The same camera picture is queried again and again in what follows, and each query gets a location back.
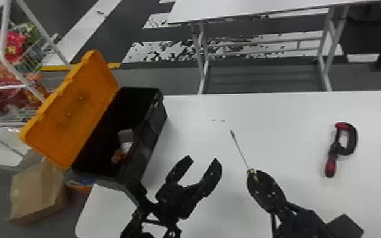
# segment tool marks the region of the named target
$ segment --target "white floor marking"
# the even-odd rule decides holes
[[[314,32],[294,32],[286,34],[266,34],[257,35],[252,38],[240,38],[240,40],[256,42],[261,39],[295,39],[296,37],[319,37],[322,31]],[[209,41],[212,46],[216,44],[228,43],[236,41],[233,39],[215,39]],[[280,43],[280,44],[263,44],[244,47],[227,47],[227,51],[242,52],[243,58],[281,58],[292,56],[316,56],[316,50],[305,51],[304,48],[318,47],[319,40],[317,41],[302,41],[301,51],[282,52],[284,49],[295,49],[297,42]],[[323,54],[327,55],[331,40],[328,35],[323,49]],[[215,53],[222,53],[222,48],[213,48]],[[264,53],[263,51],[275,50],[274,53]],[[335,55],[343,55],[340,45],[335,50]],[[135,62],[157,62],[157,61],[189,61],[195,60],[194,46],[191,40],[184,41],[156,41],[156,42],[136,42],[132,44],[126,57],[123,59],[123,63],[135,63]],[[215,59],[220,60],[223,56],[217,56]]]
[[[7,128],[0,128],[0,139],[23,154],[30,149],[19,139],[17,132],[10,132]],[[22,159],[21,156],[0,144],[0,165],[16,166]]]
[[[167,23],[168,15],[170,13],[155,13],[149,16],[147,22],[143,26],[143,29],[165,28],[165,27],[177,27],[180,24],[169,25]]]
[[[59,50],[71,62],[93,33],[105,21],[121,0],[98,0],[93,7],[58,42]],[[43,59],[45,66],[63,65],[58,55],[50,54]]]
[[[375,62],[379,54],[348,54],[351,63],[371,63]]]

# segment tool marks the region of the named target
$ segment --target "floor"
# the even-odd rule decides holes
[[[86,51],[98,49],[106,61],[122,63],[119,70],[113,70],[120,85],[159,87],[165,95],[197,92],[199,79],[189,27],[165,23],[174,0],[26,0],[26,3],[50,35],[63,36],[58,46],[72,63],[79,62]],[[325,13],[321,9],[298,12],[293,18],[263,15],[245,22],[213,23],[208,29],[209,43],[319,34]],[[22,22],[24,18],[14,6],[12,20]],[[283,54],[282,46],[256,48],[259,51],[277,47],[277,53],[273,54],[216,59],[206,92],[322,90],[316,65],[311,62],[313,52]],[[381,72],[371,72],[368,63],[360,63],[375,60],[374,54],[380,50],[381,22],[364,25],[348,22],[331,69],[332,87],[345,91],[381,89]],[[65,72],[46,72],[42,82],[55,88],[64,76]],[[4,221],[9,213],[8,192],[13,174],[0,170],[0,237],[75,237],[75,223],[86,200],[83,194],[71,193],[71,208],[28,227]]]

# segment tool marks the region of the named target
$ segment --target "metal table frame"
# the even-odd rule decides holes
[[[333,16],[338,9],[341,8],[341,13],[339,14],[339,19],[337,20],[337,27],[334,25]],[[329,11],[327,13],[327,17],[325,19],[325,25],[323,27],[323,32],[321,37],[302,37],[298,39],[283,39],[283,40],[265,40],[258,42],[234,42],[234,43],[226,43],[226,44],[217,44],[215,46],[210,46],[207,44],[206,33],[204,31],[204,24],[207,22],[198,21],[190,23],[190,29],[192,31],[192,40],[194,41],[195,50],[196,50],[196,58],[200,76],[200,83],[198,88],[198,94],[204,94],[204,88],[207,81],[208,76],[208,68],[209,68],[209,58],[211,56],[219,56],[219,55],[237,55],[237,54],[258,54],[258,53],[269,53],[274,51],[260,51],[253,53],[242,53],[242,52],[226,52],[225,48],[229,46],[248,46],[255,44],[268,44],[268,43],[283,43],[283,42],[297,42],[297,47],[295,49],[281,49],[281,51],[302,51],[302,50],[314,50],[316,49],[317,57],[315,60],[318,63],[320,76],[322,78],[323,86],[326,91],[332,91],[331,82],[329,79],[329,70],[331,68],[332,60],[334,59],[335,50],[337,49],[338,42],[341,38],[342,31],[344,30],[344,25],[346,24],[346,18],[349,11],[349,6],[334,6],[329,7]],[[331,35],[332,43],[328,52],[328,56],[326,60],[323,59],[322,52],[325,46],[325,40],[327,38],[327,34]],[[300,48],[301,41],[312,41],[312,40],[320,40],[319,47],[312,48]],[[223,47],[222,54],[210,54],[208,49],[211,47]]]

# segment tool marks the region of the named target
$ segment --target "orange toolbox lid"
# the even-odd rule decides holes
[[[101,53],[88,51],[21,129],[20,139],[68,169],[118,90]]]

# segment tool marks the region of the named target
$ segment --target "screwdriver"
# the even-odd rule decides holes
[[[258,177],[257,177],[257,174],[256,174],[256,170],[253,169],[253,168],[249,168],[247,159],[245,159],[244,153],[243,153],[242,150],[240,149],[238,140],[236,139],[236,136],[235,136],[235,133],[234,133],[233,130],[230,130],[230,135],[232,136],[232,139],[233,139],[234,142],[235,142],[235,145],[236,145],[236,148],[238,149],[238,152],[239,152],[239,154],[240,154],[240,157],[242,158],[242,160],[244,161],[245,166],[247,167],[247,174],[248,174],[248,176],[251,176],[251,175],[252,175],[253,179],[254,179],[255,181],[258,182]]]

